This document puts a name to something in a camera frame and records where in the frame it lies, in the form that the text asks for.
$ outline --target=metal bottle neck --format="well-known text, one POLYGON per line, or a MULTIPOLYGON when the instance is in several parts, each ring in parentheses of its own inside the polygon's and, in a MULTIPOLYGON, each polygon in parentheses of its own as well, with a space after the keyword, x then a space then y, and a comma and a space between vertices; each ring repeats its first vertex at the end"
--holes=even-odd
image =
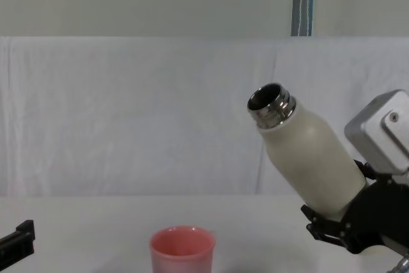
POLYGON ((270 129, 287 120, 295 109, 296 100, 279 83, 270 83, 250 97, 247 110, 261 129, 270 129))

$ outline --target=black clamp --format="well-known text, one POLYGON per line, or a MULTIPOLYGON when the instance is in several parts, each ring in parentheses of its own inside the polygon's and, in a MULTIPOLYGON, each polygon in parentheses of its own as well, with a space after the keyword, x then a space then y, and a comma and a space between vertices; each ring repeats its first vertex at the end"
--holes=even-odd
POLYGON ((0 239, 0 271, 34 253, 34 222, 27 220, 15 232, 0 239))
POLYGON ((311 222, 308 231, 316 240, 343 246, 353 254, 370 246, 387 246, 384 238, 409 251, 409 187, 376 173, 368 164, 356 163, 366 178, 375 181, 354 198, 339 222, 304 205, 301 211, 311 222))

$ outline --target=white bottle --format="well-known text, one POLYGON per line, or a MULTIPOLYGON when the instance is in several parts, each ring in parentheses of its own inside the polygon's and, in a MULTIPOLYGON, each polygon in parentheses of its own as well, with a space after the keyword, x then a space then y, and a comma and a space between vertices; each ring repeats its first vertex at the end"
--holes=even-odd
POLYGON ((342 218, 366 181, 328 123, 277 83, 257 90, 247 107, 273 165, 305 203, 342 218))

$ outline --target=cup rim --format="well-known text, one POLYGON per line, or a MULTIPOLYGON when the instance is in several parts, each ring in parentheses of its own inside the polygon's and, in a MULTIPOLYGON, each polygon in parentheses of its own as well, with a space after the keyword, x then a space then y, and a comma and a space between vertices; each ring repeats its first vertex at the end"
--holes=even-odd
POLYGON ((159 256, 161 258, 165 258, 165 259, 173 260, 173 261, 195 260, 195 259, 200 258, 203 255, 208 254, 209 252, 211 252, 214 249, 215 245, 216 245, 216 239, 215 239, 214 234, 211 231, 208 231, 208 230, 206 230, 204 228, 201 228, 201 227, 192 226, 192 225, 177 225, 177 226, 170 226, 170 227, 164 228, 164 229, 159 230, 158 232, 154 233, 152 235, 151 239, 150 239, 150 242, 149 242, 149 247, 150 247, 150 250, 151 250, 151 252, 153 254, 156 254, 156 256, 159 256), (156 250, 152 245, 153 241, 155 239, 157 239, 159 236, 161 236, 163 233, 165 233, 167 231, 180 230, 180 229, 182 229, 182 230, 185 230, 185 229, 191 230, 192 228, 194 228, 193 231, 199 231, 201 233, 204 233, 210 239, 210 246, 208 248, 204 249, 203 251, 201 251, 200 253, 196 253, 196 254, 192 254, 192 255, 185 255, 185 256, 175 256, 175 255, 169 255, 169 254, 161 253, 160 251, 156 250))

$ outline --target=white curtain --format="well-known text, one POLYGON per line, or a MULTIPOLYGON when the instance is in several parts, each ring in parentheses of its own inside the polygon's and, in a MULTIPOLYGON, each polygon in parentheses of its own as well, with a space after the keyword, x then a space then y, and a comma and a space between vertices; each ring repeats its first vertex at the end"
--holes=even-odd
POLYGON ((285 194, 246 103, 272 80, 343 127, 409 90, 408 39, 0 40, 0 194, 285 194))

